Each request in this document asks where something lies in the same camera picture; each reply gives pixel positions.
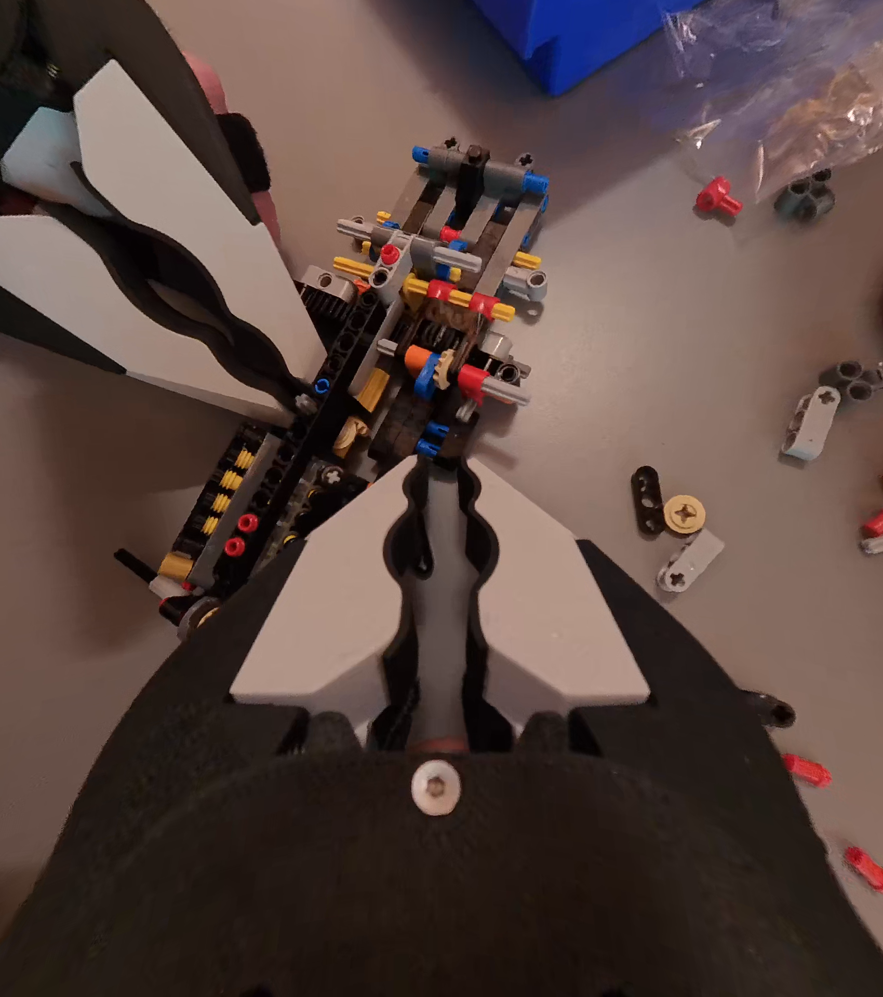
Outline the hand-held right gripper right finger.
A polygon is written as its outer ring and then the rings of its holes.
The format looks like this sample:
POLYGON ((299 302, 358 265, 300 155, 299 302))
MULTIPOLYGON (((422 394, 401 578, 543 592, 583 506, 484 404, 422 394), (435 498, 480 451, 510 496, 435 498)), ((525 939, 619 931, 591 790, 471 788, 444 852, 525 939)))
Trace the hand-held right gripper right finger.
POLYGON ((512 737, 539 713, 640 705, 650 687, 578 538, 478 460, 458 469, 477 571, 462 682, 472 737, 512 737))

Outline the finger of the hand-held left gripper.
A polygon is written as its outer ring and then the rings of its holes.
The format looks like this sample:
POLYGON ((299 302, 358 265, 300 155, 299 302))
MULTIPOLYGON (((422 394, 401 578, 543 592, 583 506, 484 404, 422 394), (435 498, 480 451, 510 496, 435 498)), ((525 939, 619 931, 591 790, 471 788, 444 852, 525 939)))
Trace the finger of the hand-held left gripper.
MULTIPOLYGON (((147 222, 204 262, 221 303, 260 330, 271 348, 268 375, 231 373, 275 398, 297 398, 327 350, 261 221, 235 206, 189 145, 114 60, 71 98, 67 111, 28 115, 24 133, 1 156, 1 179, 26 199, 5 217, 52 217, 96 250, 110 253, 83 223, 147 222)), ((124 278, 113 277, 124 290, 124 278)), ((125 291, 136 303, 137 293, 125 291)), ((151 318, 151 307, 137 304, 151 318)), ((173 331, 175 320, 153 318, 173 331)))
POLYGON ((295 416, 227 372, 204 343, 147 315, 96 250, 56 218, 0 217, 0 288, 132 379, 275 425, 295 416))

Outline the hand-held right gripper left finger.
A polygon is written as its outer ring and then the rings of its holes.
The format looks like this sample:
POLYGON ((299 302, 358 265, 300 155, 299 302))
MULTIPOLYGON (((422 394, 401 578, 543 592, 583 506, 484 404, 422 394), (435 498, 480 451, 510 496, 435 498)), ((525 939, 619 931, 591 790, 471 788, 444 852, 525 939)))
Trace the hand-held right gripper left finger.
POLYGON ((407 745, 420 702, 410 589, 435 562, 424 457, 407 457, 302 543, 230 687, 239 705, 343 715, 379 750, 407 745))

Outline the multicoloured lego chassis assembly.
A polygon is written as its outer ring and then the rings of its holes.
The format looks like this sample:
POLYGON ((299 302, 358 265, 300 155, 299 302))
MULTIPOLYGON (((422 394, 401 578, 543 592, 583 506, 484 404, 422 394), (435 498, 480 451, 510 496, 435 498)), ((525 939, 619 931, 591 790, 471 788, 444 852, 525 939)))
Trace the multicoloured lego chassis assembly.
POLYGON ((547 292, 549 180, 455 137, 411 158, 391 211, 338 223, 360 257, 298 283, 331 339, 292 423, 238 426, 158 567, 114 554, 181 639, 403 459, 455 469, 487 400, 529 403, 501 326, 547 292))

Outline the light grey lego connector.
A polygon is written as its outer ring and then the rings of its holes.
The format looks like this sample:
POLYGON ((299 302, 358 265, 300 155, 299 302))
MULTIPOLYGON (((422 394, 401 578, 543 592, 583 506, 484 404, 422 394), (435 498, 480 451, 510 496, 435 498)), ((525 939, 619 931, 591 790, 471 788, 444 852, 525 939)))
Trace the light grey lego connector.
POLYGON ((724 549, 725 542, 712 532, 698 531, 659 570, 659 589, 672 594, 686 591, 724 549))
POLYGON ((816 388, 799 399, 781 454, 806 463, 822 455, 840 402, 840 392, 831 386, 816 388))

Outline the black short lego beam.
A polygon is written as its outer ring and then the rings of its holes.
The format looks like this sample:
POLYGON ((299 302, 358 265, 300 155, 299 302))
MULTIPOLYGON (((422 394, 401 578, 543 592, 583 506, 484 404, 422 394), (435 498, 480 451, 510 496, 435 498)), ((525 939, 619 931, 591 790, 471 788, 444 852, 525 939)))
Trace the black short lego beam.
POLYGON ((638 467, 630 484, 638 530, 647 537, 661 535, 667 523, 658 471, 652 466, 638 467))

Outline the black lego pin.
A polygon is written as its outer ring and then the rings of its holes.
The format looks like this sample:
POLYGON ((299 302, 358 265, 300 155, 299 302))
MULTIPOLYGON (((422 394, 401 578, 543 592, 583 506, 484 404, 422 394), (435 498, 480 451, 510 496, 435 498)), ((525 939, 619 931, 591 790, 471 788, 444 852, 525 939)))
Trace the black lego pin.
POLYGON ((758 723, 767 729, 785 730, 797 721, 795 709, 784 700, 764 692, 741 689, 743 702, 758 723))

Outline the dark grey lego connector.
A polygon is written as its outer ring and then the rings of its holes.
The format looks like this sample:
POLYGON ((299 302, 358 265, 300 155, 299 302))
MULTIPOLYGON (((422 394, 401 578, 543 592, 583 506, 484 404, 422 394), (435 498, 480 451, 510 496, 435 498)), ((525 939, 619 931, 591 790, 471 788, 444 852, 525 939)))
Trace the dark grey lego connector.
POLYGON ((820 384, 834 388, 849 403, 863 404, 883 391, 883 365, 865 367, 856 360, 842 361, 821 373, 820 384))
POLYGON ((818 170, 790 183, 773 202, 778 218, 798 224, 812 224, 824 218, 835 206, 835 194, 830 187, 833 171, 818 170))

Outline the red lego connector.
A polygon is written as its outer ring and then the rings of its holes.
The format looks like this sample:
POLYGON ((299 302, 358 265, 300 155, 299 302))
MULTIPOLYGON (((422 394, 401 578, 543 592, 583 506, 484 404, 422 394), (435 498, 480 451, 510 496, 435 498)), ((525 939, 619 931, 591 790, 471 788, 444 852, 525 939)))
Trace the red lego connector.
POLYGON ((714 177, 698 192, 695 199, 695 210, 701 214, 737 218, 743 208, 743 204, 732 194, 731 182, 723 176, 714 177))

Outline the person's left hand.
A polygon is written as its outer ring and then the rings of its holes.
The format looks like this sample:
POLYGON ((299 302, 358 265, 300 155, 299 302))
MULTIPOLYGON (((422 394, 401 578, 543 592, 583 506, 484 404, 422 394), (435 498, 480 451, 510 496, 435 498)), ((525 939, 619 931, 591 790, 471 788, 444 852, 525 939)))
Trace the person's left hand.
POLYGON ((183 55, 214 113, 260 220, 278 245, 281 234, 271 193, 271 175, 258 134, 248 118, 229 111, 223 85, 212 67, 191 53, 183 55))

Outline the blue plastic bin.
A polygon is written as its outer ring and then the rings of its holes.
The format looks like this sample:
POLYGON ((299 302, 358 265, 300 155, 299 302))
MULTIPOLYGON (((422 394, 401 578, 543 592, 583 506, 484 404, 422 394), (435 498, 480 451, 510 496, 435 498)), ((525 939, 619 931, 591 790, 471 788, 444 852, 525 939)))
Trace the blue plastic bin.
POLYGON ((573 89, 699 1, 474 1, 543 93, 573 89))

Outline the clear plastic bag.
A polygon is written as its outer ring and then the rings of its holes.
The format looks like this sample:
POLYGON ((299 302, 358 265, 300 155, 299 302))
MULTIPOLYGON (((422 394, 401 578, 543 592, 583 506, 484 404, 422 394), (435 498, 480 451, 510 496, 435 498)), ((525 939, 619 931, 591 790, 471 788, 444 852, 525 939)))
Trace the clear plastic bag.
POLYGON ((662 11, 659 119, 689 173, 756 204, 883 148, 883 1, 715 1, 662 11))

